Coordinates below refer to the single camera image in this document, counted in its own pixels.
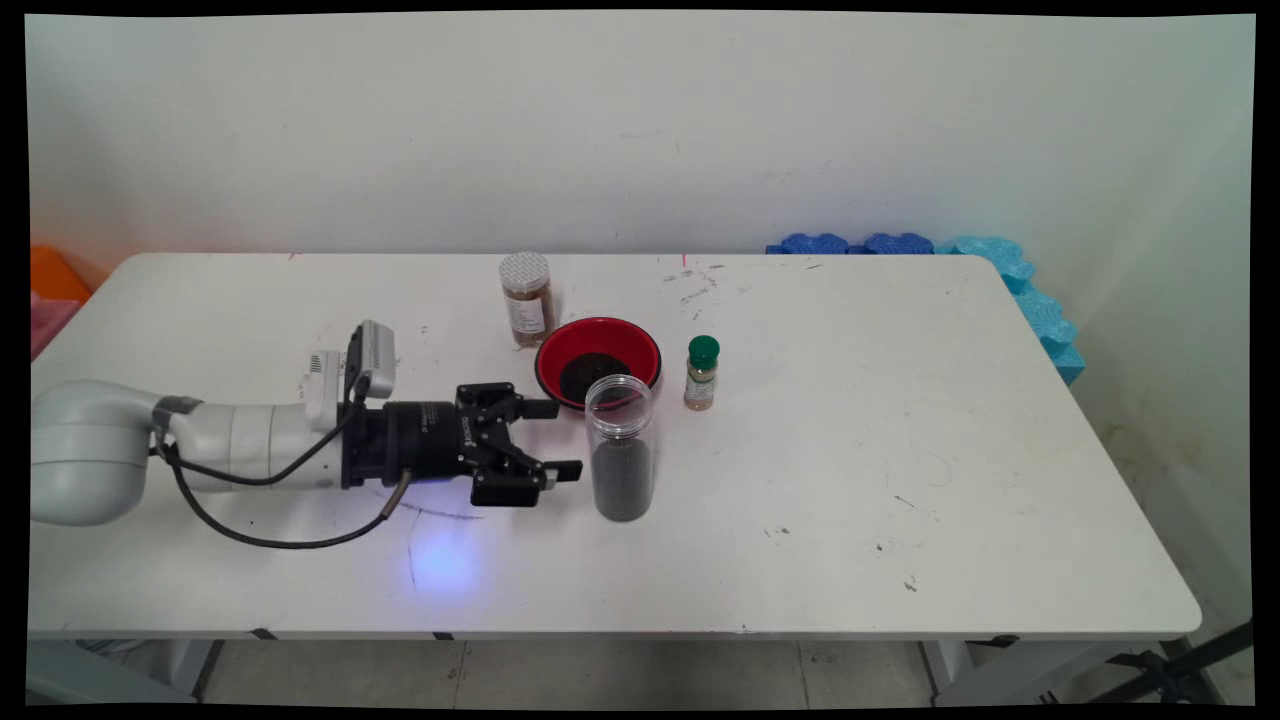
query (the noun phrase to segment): clear plastic jar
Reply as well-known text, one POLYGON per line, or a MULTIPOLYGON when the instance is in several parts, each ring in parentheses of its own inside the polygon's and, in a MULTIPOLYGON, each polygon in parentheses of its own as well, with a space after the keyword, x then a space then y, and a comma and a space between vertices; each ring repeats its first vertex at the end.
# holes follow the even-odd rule
POLYGON ((556 329, 552 270, 547 258, 536 252, 508 255, 498 265, 498 277, 507 301, 511 336, 524 347, 547 340, 556 329))
POLYGON ((653 393, 631 375, 605 375, 586 391, 595 509, 626 523, 653 500, 653 393))

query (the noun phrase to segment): light blue foam block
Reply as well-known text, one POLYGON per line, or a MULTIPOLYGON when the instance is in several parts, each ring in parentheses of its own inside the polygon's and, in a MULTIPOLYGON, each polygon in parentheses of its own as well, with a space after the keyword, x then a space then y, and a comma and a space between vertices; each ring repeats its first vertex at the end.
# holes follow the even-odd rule
POLYGON ((1075 378, 1080 377, 1084 372, 1084 357, 1080 352, 1075 350, 1074 345, 1068 345, 1062 352, 1057 354, 1053 359, 1053 366, 1057 368, 1057 374, 1062 377, 1062 382, 1071 384, 1075 378))
POLYGON ((1028 283, 1024 292, 1014 296, 1014 301, 1050 357, 1057 357, 1075 341, 1075 325, 1062 318, 1062 305, 1057 300, 1028 283))
POLYGON ((1023 259, 1023 249, 1011 240, 1002 237, 957 237, 952 241, 956 255, 977 255, 991 260, 1000 272, 1009 292, 1018 295, 1027 290, 1036 265, 1023 259))

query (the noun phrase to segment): product label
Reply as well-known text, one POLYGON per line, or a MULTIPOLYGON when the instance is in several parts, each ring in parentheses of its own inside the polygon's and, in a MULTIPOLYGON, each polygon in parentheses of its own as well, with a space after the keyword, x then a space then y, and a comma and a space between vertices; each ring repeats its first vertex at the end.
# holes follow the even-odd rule
POLYGON ((716 378, 700 383, 692 375, 685 374, 685 397, 699 401, 710 400, 713 395, 716 395, 716 378))
POLYGON ((547 329, 547 323, 543 320, 543 301, 540 299, 512 300, 508 297, 507 315, 511 318, 511 327, 516 332, 531 334, 547 329))

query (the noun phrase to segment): floor tile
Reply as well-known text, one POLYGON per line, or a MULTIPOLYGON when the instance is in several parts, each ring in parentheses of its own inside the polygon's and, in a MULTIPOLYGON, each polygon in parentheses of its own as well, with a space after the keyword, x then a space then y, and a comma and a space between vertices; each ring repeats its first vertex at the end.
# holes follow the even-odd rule
POLYGON ((460 708, 804 708, 796 643, 468 642, 460 708))
POLYGON ((928 707, 929 675, 914 642, 803 642, 809 707, 928 707))
POLYGON ((207 703, 452 707, 461 642, 228 641, 207 703))

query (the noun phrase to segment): dark powder in jar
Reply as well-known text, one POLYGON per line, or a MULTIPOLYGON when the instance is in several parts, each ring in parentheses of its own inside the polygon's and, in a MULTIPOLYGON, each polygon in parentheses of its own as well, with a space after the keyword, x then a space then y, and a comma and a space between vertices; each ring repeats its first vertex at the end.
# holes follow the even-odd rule
POLYGON ((653 500, 653 454, 637 438, 605 439, 591 454, 591 493, 595 509, 609 520, 626 523, 649 510, 653 500))
POLYGON ((627 364, 603 352, 586 352, 570 360, 561 370, 561 395, 570 402, 586 402, 586 391, 605 375, 630 375, 627 364))

